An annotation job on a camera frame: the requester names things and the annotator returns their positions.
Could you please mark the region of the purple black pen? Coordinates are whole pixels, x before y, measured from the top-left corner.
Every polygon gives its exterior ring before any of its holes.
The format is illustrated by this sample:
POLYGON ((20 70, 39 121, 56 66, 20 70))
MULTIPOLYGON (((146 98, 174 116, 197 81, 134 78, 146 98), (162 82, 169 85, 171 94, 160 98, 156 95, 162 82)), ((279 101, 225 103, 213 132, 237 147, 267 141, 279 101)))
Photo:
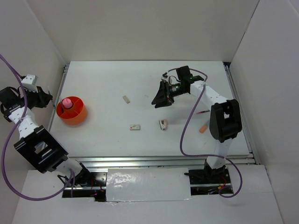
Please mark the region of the purple black pen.
POLYGON ((61 112, 64 113, 63 98, 60 97, 61 112))

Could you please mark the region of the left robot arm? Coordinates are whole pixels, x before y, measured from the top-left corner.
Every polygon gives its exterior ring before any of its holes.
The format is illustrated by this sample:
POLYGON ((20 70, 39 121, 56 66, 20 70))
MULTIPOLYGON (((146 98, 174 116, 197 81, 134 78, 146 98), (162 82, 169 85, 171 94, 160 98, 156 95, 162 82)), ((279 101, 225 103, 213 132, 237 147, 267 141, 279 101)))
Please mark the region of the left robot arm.
POLYGON ((65 175, 73 171, 75 184, 87 186, 93 176, 80 162, 70 159, 67 151, 47 131, 35 121, 32 108, 45 108, 53 99, 40 86, 36 92, 25 91, 21 97, 20 91, 14 87, 6 87, 0 91, 0 111, 8 122, 18 125, 20 139, 14 143, 14 148, 35 169, 41 173, 57 171, 65 175))

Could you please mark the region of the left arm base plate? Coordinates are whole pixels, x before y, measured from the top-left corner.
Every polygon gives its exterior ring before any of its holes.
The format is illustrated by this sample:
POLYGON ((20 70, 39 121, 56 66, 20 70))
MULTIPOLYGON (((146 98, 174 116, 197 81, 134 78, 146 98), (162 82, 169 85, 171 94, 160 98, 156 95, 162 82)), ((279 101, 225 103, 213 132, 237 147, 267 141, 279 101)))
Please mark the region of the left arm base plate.
POLYGON ((96 202, 106 202, 107 171, 91 172, 91 180, 86 185, 66 188, 62 198, 88 198, 96 202))

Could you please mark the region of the pink round container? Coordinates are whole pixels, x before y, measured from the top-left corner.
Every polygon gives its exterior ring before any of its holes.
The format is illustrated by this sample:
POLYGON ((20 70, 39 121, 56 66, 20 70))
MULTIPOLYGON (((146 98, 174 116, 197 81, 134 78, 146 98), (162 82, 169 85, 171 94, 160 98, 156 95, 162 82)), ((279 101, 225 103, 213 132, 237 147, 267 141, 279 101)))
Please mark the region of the pink round container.
POLYGON ((63 99, 62 104, 63 104, 63 107, 66 109, 70 109, 73 106, 73 103, 69 98, 63 99))

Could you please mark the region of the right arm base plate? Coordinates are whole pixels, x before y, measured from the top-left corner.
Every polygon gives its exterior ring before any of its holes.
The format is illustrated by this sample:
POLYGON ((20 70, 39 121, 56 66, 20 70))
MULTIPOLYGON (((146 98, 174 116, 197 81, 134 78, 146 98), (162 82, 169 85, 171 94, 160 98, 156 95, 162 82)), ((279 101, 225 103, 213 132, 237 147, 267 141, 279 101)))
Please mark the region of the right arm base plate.
POLYGON ((228 169, 224 174, 207 179, 203 169, 188 170, 184 175, 189 177, 192 196, 217 195, 221 189, 223 195, 233 194, 228 169))

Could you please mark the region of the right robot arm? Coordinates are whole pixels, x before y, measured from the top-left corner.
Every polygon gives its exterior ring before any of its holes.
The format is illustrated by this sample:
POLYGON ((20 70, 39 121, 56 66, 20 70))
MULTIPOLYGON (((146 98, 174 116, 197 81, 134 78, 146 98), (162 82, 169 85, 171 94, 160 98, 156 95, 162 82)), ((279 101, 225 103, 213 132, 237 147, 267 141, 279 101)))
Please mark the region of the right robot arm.
POLYGON ((216 182, 220 173, 225 169, 227 154, 238 133, 242 130, 241 112, 239 102, 236 99, 228 99, 213 88, 207 85, 208 76, 200 71, 199 75, 194 76, 189 66, 175 68, 177 73, 177 83, 171 83, 171 77, 166 72, 162 75, 158 92, 152 100, 155 108, 168 107, 174 103, 174 98, 183 94, 191 94, 197 97, 195 106, 183 128, 180 144, 183 146, 185 132, 191 121, 191 118, 200 102, 208 107, 210 112, 209 131, 211 136, 216 140, 213 154, 206 154, 204 157, 204 178, 209 183, 216 182))

